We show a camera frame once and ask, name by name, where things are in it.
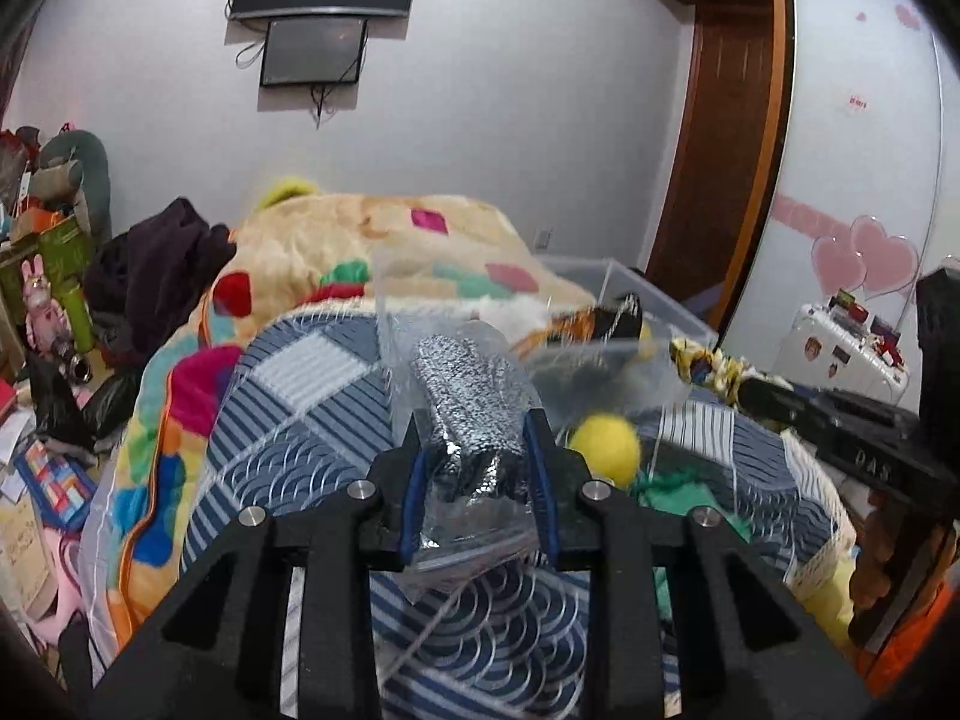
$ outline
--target white box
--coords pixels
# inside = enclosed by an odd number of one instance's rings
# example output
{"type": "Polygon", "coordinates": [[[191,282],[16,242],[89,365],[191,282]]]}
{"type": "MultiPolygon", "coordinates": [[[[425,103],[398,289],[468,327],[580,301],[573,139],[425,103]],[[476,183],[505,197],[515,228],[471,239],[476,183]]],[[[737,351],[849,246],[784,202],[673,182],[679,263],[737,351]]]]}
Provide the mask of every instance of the white box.
{"type": "Polygon", "coordinates": [[[910,382],[904,364],[895,367],[872,348],[870,335],[851,333],[824,306],[805,305],[781,342],[771,370],[787,381],[822,389],[846,389],[896,404],[910,382]]]}

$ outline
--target power outlet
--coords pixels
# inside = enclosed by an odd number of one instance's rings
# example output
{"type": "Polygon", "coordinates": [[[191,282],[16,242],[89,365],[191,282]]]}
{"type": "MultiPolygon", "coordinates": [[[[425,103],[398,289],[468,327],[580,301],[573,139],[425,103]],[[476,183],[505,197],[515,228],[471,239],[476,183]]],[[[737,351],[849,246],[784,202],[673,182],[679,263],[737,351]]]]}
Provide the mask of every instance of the power outlet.
{"type": "Polygon", "coordinates": [[[545,227],[541,230],[536,230],[534,235],[534,251],[546,251],[550,247],[550,236],[553,235],[553,229],[550,227],[545,227]]]}

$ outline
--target black plastic bag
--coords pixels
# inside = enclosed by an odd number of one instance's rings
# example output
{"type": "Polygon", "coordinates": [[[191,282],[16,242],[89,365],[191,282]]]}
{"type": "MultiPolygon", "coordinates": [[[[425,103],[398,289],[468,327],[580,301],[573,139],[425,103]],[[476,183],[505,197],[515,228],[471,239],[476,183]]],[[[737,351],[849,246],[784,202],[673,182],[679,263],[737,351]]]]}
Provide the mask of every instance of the black plastic bag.
{"type": "Polygon", "coordinates": [[[139,368],[118,370],[83,406],[83,421],[95,440],[105,439],[130,419],[142,375],[139,368]]]}
{"type": "Polygon", "coordinates": [[[30,393],[37,413],[37,438],[55,451],[73,447],[93,451],[94,439],[83,421],[73,391],[56,365],[32,351],[27,352],[30,393]]]}

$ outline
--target small monitor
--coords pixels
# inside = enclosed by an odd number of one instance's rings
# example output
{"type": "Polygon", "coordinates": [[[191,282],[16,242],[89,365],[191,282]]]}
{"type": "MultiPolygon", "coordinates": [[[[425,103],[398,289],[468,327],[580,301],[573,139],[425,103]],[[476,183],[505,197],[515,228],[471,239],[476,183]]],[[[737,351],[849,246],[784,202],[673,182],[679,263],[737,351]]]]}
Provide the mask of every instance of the small monitor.
{"type": "Polygon", "coordinates": [[[366,39],[363,19],[273,19],[267,28],[260,85],[357,83],[366,39]]]}

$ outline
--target black gripper frame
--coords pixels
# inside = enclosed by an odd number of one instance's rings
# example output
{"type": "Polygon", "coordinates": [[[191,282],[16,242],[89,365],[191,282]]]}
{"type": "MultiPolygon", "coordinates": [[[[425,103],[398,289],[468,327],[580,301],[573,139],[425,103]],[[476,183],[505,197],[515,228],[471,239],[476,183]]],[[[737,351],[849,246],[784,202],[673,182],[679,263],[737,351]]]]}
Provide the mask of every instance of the black gripper frame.
{"type": "MultiPolygon", "coordinates": [[[[587,465],[555,446],[541,410],[524,435],[541,549],[560,571],[590,573],[580,717],[664,716],[654,566],[670,587],[683,718],[861,714],[860,678],[726,522],[643,509],[603,484],[587,497],[587,465]]],[[[371,466],[373,495],[341,488],[305,512],[229,522],[107,669],[90,717],[280,720],[295,566],[305,569],[299,718],[381,717],[368,571],[402,570],[429,470],[411,428],[371,466]]]]}

